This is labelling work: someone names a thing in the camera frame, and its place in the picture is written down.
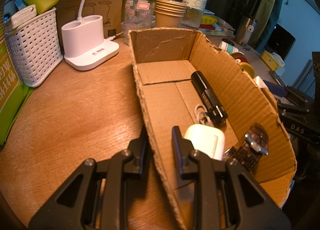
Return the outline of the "cardboard box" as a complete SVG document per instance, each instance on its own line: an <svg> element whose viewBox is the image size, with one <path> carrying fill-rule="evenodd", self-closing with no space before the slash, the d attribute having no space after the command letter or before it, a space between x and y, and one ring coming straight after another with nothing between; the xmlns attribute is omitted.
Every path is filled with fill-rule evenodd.
<svg viewBox="0 0 320 230"><path fill-rule="evenodd" d="M184 133L196 123L195 107L202 103L191 75L200 71L224 107L228 118L221 128L225 148L234 146L255 124L268 134L268 155L251 174L278 206L290 193L297 162L282 124L277 102L225 51L199 31L154 28L129 33L137 94L156 169L182 229L191 229L194 184L178 177L171 130Z"/></svg>

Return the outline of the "white earbuds case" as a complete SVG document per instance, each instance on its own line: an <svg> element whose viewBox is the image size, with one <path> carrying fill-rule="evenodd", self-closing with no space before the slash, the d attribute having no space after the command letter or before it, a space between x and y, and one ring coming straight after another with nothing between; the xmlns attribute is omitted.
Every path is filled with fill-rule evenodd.
<svg viewBox="0 0 320 230"><path fill-rule="evenodd" d="M191 141L194 149L205 153L212 159L222 160L225 135L220 129L197 123L188 127L184 138Z"/></svg>

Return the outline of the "yellow box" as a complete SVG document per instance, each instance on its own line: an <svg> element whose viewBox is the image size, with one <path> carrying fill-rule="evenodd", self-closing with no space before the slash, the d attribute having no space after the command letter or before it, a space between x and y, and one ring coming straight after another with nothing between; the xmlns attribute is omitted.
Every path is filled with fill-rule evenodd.
<svg viewBox="0 0 320 230"><path fill-rule="evenodd" d="M268 65L270 70L276 71L278 68L284 68L285 62L277 53L270 53L268 51L264 51L261 55L261 59Z"/></svg>

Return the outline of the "black flashlight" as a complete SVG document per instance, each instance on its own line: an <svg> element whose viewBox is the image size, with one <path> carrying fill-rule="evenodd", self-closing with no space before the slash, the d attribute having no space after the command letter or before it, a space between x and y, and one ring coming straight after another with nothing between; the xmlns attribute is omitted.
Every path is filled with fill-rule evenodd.
<svg viewBox="0 0 320 230"><path fill-rule="evenodd" d="M214 93L209 82L200 71L195 71L191 75L191 81L198 92L213 124L222 125L228 118L228 115L221 102Z"/></svg>

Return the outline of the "yellow lid jar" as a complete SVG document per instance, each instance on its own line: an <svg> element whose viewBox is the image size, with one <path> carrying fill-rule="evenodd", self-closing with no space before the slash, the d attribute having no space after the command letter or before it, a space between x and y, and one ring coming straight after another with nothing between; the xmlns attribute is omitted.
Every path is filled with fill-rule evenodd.
<svg viewBox="0 0 320 230"><path fill-rule="evenodd" d="M255 76L254 68L249 64L245 55L241 52L232 53L231 56L240 65L240 67L246 71L249 76L253 79Z"/></svg>

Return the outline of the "white pill bottle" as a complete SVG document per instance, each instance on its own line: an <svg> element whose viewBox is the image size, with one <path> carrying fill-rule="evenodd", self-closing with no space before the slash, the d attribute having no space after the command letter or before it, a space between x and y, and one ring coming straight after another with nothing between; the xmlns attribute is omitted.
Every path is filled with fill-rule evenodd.
<svg viewBox="0 0 320 230"><path fill-rule="evenodd" d="M231 44L229 44L229 43L227 43L225 41L221 41L220 42L219 48L222 49L223 51L229 53L229 54L234 54L234 53L237 53L239 51L235 46L233 46L233 45L231 45Z"/></svg>

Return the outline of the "steel thermos cup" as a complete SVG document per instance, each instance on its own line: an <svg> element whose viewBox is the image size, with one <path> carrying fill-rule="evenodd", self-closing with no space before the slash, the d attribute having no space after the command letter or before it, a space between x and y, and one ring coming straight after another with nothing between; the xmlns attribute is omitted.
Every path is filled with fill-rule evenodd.
<svg viewBox="0 0 320 230"><path fill-rule="evenodd" d="M247 45L257 26L258 21L256 19L244 16L240 22L238 30L236 31L236 43L240 45Z"/></svg>

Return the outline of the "white desk lamp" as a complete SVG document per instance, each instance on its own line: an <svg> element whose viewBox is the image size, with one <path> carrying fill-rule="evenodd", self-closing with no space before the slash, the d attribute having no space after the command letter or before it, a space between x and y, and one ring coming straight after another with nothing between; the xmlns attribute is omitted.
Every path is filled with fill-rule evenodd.
<svg viewBox="0 0 320 230"><path fill-rule="evenodd" d="M84 4L81 0L76 20L61 28L65 62L79 71L92 70L119 53L119 44L104 38L103 17L82 16Z"/></svg>

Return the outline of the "yellow red packets pile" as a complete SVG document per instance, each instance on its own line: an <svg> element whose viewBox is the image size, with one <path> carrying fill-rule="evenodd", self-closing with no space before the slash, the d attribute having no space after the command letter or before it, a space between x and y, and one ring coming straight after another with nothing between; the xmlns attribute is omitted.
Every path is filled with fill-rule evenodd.
<svg viewBox="0 0 320 230"><path fill-rule="evenodd" d="M235 29L221 18L203 15L199 30L210 36L234 36Z"/></svg>

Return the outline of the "green paper cup package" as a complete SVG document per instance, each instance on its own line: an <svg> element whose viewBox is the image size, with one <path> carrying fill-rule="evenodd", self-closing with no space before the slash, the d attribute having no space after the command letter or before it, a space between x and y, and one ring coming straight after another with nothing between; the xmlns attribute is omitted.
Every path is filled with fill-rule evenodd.
<svg viewBox="0 0 320 230"><path fill-rule="evenodd" d="M15 120L32 93L18 76L5 40L1 40L0 145L4 146Z"/></svg>

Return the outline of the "clear glass cup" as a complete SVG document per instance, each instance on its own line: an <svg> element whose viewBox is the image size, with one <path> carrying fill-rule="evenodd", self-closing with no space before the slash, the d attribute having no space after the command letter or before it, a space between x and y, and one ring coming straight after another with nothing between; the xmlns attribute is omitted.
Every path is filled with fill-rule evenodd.
<svg viewBox="0 0 320 230"><path fill-rule="evenodd" d="M125 2L124 43L129 44L129 31L151 28L155 3L148 0Z"/></svg>

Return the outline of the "white plastic basket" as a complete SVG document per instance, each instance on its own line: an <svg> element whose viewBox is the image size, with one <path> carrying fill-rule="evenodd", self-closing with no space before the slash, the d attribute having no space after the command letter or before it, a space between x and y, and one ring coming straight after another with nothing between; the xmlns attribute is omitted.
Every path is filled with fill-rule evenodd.
<svg viewBox="0 0 320 230"><path fill-rule="evenodd" d="M32 88L40 86L63 60L57 32L56 8L6 32L5 43L22 81Z"/></svg>

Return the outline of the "stack of paper cups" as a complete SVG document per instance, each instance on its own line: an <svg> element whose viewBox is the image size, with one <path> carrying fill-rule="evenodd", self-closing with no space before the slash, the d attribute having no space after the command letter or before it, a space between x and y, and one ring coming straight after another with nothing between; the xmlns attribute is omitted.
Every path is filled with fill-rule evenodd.
<svg viewBox="0 0 320 230"><path fill-rule="evenodd" d="M155 26L159 28L178 28L186 13L187 6L175 0L156 0Z"/></svg>

